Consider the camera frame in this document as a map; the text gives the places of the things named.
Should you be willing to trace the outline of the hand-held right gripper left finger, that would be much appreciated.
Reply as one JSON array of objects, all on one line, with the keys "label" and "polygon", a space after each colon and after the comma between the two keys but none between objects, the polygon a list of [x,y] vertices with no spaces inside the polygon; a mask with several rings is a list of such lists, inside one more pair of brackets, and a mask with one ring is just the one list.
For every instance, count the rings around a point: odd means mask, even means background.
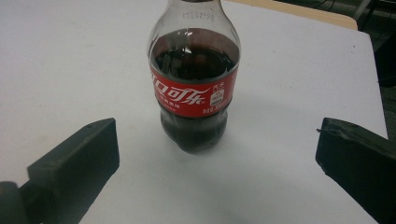
[{"label": "hand-held right gripper left finger", "polygon": [[28,166],[21,187],[31,224],[78,224],[120,166],[116,121],[90,123]]}]

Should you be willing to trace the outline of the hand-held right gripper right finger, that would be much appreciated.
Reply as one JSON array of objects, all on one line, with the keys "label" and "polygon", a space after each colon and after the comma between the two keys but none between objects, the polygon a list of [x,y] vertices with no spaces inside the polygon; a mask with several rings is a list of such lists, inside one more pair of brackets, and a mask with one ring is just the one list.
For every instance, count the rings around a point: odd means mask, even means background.
[{"label": "hand-held right gripper right finger", "polygon": [[376,222],[396,224],[396,143],[361,126],[325,118],[316,161]]}]

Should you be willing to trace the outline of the cola bottle with red label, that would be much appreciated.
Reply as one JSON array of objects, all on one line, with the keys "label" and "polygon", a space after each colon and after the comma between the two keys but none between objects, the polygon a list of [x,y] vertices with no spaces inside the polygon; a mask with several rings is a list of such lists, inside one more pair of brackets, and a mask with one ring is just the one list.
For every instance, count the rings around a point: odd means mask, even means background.
[{"label": "cola bottle with red label", "polygon": [[241,58],[220,0],[168,0],[147,55],[165,133],[188,153],[214,146],[226,129]]}]

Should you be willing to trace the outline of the white table sheet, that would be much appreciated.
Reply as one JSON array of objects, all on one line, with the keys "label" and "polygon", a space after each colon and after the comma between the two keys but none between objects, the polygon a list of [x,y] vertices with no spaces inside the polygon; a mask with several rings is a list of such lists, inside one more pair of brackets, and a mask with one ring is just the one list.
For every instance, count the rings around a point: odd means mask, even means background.
[{"label": "white table sheet", "polygon": [[375,224],[315,160],[326,118],[385,135],[370,37],[233,2],[242,57],[207,152],[164,133],[147,44],[166,0],[0,0],[0,181],[117,122],[120,168],[81,224]]}]

